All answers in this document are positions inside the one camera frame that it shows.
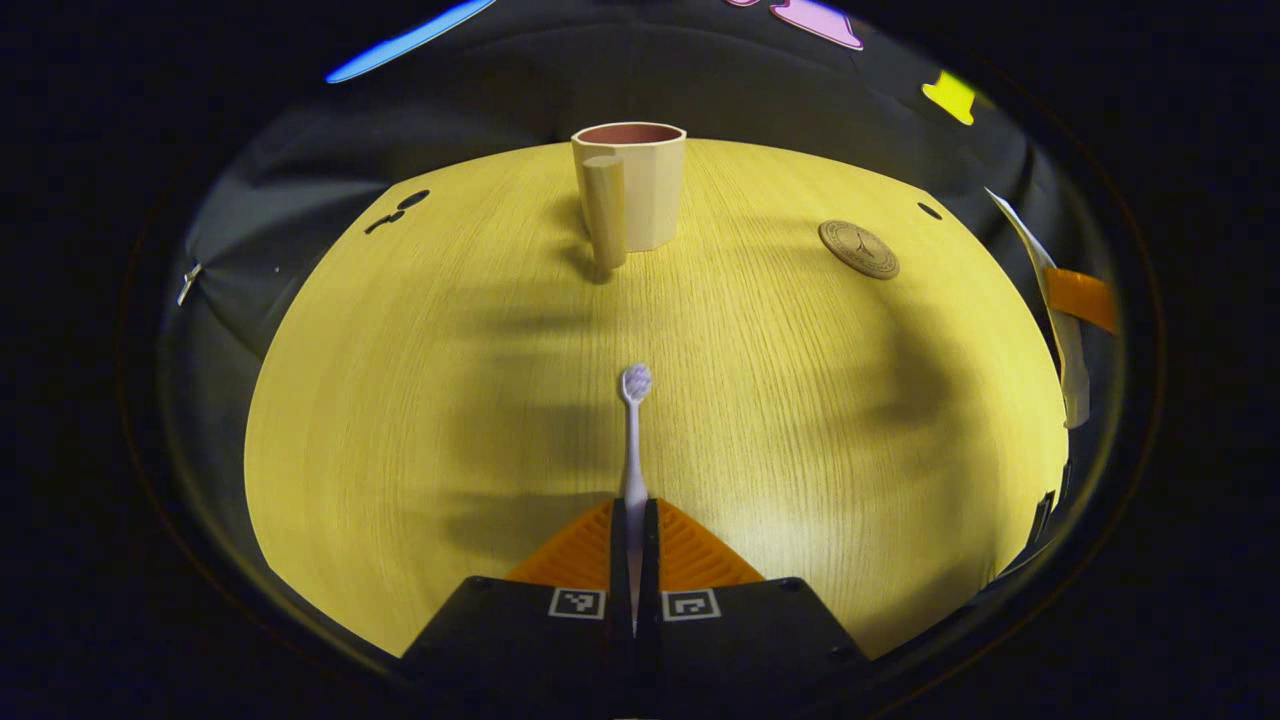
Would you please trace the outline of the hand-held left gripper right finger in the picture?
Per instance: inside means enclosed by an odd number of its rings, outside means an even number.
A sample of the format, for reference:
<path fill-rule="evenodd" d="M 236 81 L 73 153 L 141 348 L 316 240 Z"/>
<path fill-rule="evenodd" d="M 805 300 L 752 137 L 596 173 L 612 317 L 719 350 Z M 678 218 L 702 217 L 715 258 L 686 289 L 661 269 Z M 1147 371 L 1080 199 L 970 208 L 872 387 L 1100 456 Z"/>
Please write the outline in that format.
<path fill-rule="evenodd" d="M 646 503 L 637 682 L 657 701 L 795 701 L 869 662 L 806 580 L 765 578 L 672 502 Z"/>

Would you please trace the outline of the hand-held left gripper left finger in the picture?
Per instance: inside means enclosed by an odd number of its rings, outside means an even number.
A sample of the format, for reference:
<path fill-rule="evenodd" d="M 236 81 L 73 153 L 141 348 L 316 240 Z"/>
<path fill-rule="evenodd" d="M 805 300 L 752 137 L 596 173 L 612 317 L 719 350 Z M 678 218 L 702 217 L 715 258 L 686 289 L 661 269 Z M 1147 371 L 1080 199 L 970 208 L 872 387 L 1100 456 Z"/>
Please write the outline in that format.
<path fill-rule="evenodd" d="M 608 500 L 504 577 L 465 578 L 399 660 L 462 701 L 607 701 L 634 665 L 625 511 Z"/>

